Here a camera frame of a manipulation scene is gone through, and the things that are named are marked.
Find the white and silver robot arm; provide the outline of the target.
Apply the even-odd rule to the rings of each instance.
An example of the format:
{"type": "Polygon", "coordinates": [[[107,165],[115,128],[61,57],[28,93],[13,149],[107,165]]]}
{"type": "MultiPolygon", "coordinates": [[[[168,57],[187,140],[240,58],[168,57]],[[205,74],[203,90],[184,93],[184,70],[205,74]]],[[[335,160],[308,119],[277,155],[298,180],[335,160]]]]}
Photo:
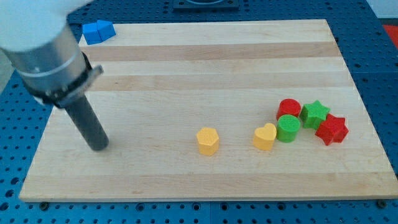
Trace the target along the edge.
{"type": "Polygon", "coordinates": [[[67,22],[89,0],[1,0],[1,51],[28,90],[64,108],[84,96],[102,66],[92,67],[67,22]]]}

